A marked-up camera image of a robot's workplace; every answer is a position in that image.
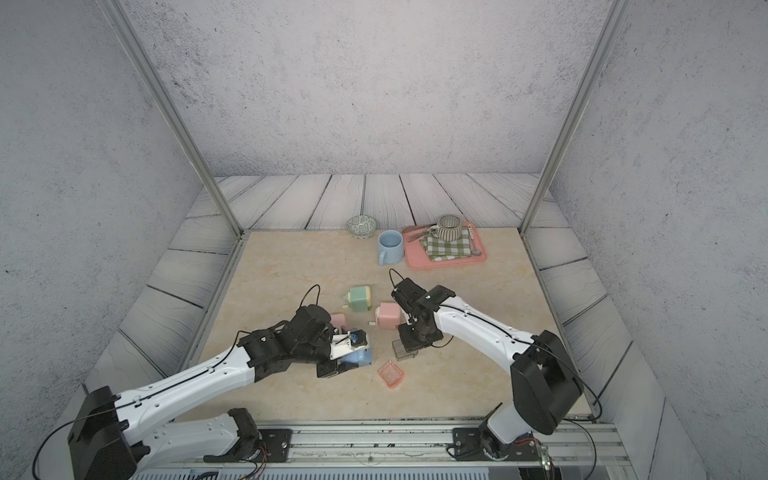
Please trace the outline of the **grey transparent tray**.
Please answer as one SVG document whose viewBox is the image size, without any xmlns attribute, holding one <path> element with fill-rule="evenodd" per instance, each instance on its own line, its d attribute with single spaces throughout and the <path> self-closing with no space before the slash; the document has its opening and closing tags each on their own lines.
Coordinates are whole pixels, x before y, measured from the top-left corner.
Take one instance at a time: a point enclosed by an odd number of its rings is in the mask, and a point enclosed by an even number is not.
<svg viewBox="0 0 768 480">
<path fill-rule="evenodd" d="M 415 358 L 418 355 L 417 350 L 408 350 L 399 339 L 392 342 L 392 348 L 397 361 L 404 361 Z"/>
</svg>

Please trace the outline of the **blue pencil sharpener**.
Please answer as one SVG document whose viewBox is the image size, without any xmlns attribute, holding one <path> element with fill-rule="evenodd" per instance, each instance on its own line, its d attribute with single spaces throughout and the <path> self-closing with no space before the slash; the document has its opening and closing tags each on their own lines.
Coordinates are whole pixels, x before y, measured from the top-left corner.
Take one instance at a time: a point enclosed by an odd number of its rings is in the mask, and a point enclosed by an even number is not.
<svg viewBox="0 0 768 480">
<path fill-rule="evenodd" d="M 337 360 L 336 370 L 338 373 L 344 373 L 359 367 L 370 366 L 372 363 L 372 351 L 369 347 L 366 347 L 365 349 L 357 350 L 339 358 Z"/>
</svg>

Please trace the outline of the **green yellow pencil sharpener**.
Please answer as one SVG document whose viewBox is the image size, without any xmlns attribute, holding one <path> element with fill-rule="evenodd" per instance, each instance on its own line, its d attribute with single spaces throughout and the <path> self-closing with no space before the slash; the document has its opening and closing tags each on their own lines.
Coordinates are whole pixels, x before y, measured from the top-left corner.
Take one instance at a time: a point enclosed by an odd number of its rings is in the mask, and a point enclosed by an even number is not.
<svg viewBox="0 0 768 480">
<path fill-rule="evenodd" d="M 372 291 L 367 285 L 355 286 L 343 297 L 343 307 L 354 312 L 366 312 L 372 308 Z"/>
</svg>

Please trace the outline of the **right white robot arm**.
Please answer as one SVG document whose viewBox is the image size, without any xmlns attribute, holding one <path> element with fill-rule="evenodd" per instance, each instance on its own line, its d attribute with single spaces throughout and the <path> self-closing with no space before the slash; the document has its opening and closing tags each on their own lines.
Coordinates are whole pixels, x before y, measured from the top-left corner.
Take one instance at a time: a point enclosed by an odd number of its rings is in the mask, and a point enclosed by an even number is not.
<svg viewBox="0 0 768 480">
<path fill-rule="evenodd" d="M 485 430 L 497 443 L 509 445 L 532 431 L 554 433 L 583 395 L 585 383 L 555 333 L 518 330 L 442 285 L 427 291 L 406 278 L 393 287 L 392 297 L 406 314 L 398 327 L 406 350 L 431 347 L 449 335 L 509 374 L 512 401 L 485 420 Z"/>
</svg>

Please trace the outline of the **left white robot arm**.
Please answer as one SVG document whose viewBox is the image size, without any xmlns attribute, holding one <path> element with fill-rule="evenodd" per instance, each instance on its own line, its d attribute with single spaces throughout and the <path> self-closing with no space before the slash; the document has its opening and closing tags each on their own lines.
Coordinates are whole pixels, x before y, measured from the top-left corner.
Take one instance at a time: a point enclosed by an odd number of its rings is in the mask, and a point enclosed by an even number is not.
<svg viewBox="0 0 768 480">
<path fill-rule="evenodd" d="M 346 356 L 367 348 L 362 330 L 340 333 L 329 320 L 295 317 L 267 329 L 237 333 L 210 360 L 144 387 L 115 393 L 102 387 L 83 401 L 67 437 L 76 479 L 129 479 L 177 460 L 252 463 L 261 473 L 277 450 L 249 411 L 232 408 L 211 419 L 177 417 L 229 391 L 312 364 L 318 377 L 352 369 Z"/>
</svg>

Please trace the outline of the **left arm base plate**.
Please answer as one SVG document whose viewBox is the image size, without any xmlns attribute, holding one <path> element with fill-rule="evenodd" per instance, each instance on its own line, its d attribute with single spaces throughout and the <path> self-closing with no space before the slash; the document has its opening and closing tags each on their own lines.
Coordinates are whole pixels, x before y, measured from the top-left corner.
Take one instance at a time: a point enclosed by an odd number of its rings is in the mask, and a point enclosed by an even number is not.
<svg viewBox="0 0 768 480">
<path fill-rule="evenodd" d="M 235 444 L 220 455 L 204 455 L 205 463 L 234 463 L 256 460 L 284 463 L 288 459 L 293 430 L 269 428 L 238 431 Z"/>
</svg>

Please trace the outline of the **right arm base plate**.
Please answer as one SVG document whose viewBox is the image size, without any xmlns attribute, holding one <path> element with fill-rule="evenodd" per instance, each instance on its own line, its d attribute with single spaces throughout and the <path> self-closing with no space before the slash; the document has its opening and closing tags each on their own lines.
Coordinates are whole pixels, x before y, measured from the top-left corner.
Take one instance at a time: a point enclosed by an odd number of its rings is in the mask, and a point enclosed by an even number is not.
<svg viewBox="0 0 768 480">
<path fill-rule="evenodd" d="M 539 441 L 531 435 L 521 436 L 503 444 L 485 428 L 459 427 L 452 430 L 452 441 L 446 446 L 447 454 L 456 461 L 537 461 L 540 459 Z"/>
</svg>

